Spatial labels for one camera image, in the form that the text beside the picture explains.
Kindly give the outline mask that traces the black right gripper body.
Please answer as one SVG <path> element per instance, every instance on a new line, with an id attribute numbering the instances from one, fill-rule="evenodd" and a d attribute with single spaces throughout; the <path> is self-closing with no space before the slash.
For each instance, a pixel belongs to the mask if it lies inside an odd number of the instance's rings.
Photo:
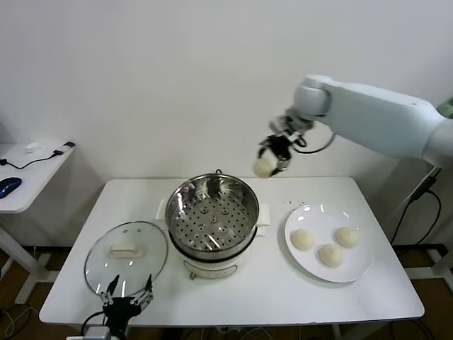
<path id="1" fill-rule="evenodd" d="M 291 159 L 289 148 L 292 143 L 284 135 L 270 135 L 263 144 L 274 154 L 277 159 Z"/>

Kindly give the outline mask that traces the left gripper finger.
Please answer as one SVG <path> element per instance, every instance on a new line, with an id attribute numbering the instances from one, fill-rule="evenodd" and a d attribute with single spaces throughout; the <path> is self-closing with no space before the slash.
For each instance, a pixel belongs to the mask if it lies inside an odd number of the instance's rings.
<path id="1" fill-rule="evenodd" d="M 117 274 L 114 279 L 108 284 L 105 291 L 101 292 L 100 297 L 103 305 L 113 304 L 113 295 L 117 287 L 120 275 Z"/>
<path id="2" fill-rule="evenodd" d="M 150 274 L 147 278 L 144 288 L 132 299 L 133 305 L 149 305 L 154 299 L 153 294 L 153 276 Z"/>

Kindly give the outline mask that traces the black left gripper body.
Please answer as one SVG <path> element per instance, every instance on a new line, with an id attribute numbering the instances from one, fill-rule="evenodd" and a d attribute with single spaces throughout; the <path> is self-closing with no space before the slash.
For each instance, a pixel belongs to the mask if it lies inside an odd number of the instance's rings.
<path id="1" fill-rule="evenodd" d="M 103 303 L 106 325 L 112 332 L 124 332 L 129 321 L 141 313 L 141 307 L 133 297 L 114 297 Z"/>

